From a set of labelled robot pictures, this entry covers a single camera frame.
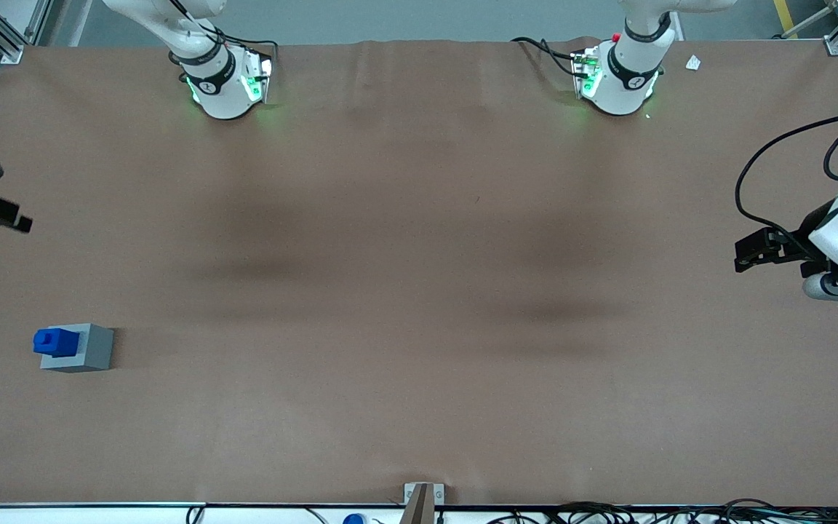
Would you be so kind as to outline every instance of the floor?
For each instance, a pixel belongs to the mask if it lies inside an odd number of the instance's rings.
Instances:
[[[792,19],[804,20],[822,0],[788,0]],[[688,40],[770,39],[782,32],[775,3],[738,0],[728,11],[681,15]],[[612,0],[565,0],[535,7],[526,0],[429,0],[380,2],[332,0],[232,0],[216,23],[247,39],[282,44],[345,44],[363,40],[509,40],[515,36],[563,41],[576,36],[608,36],[622,29],[622,12]],[[834,27],[824,20],[802,32],[818,37]],[[133,21],[110,11],[100,0],[64,0],[52,10],[48,44],[83,47],[157,46],[159,41]]]

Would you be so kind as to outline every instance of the gray block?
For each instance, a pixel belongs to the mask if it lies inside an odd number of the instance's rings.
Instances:
[[[76,348],[76,355],[73,356],[41,355],[41,369],[79,373],[109,368],[114,342],[114,332],[111,329],[94,324],[50,325],[49,328],[79,333],[79,345]]]

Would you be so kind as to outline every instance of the small paper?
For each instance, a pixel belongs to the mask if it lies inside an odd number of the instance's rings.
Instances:
[[[691,71],[701,69],[701,59],[699,59],[697,55],[691,55],[691,60],[687,61],[687,65],[685,67]]]

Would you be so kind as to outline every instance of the blue cube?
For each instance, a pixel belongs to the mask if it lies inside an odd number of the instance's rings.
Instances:
[[[51,327],[40,329],[34,334],[34,352],[52,357],[76,355],[79,348],[79,333]]]

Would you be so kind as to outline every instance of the brown table surface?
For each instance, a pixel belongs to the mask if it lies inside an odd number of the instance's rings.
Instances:
[[[216,122],[166,53],[0,72],[34,218],[0,229],[0,501],[838,504],[838,303],[733,272],[746,159],[838,115],[821,43],[675,44],[626,117],[532,47],[367,42],[282,49],[272,106]],[[836,134],[749,208],[834,196]],[[38,369],[70,322],[113,369]]]

